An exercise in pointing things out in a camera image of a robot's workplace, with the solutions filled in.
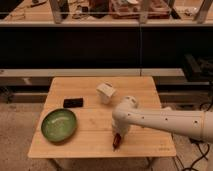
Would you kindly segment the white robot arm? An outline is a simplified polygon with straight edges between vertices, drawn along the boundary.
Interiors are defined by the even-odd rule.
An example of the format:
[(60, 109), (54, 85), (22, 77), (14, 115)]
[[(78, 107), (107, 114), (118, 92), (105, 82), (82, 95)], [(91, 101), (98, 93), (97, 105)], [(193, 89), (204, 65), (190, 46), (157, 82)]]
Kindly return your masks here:
[(112, 111), (113, 131), (124, 137), (137, 125), (213, 143), (213, 112), (179, 111), (137, 107), (133, 96), (125, 96)]

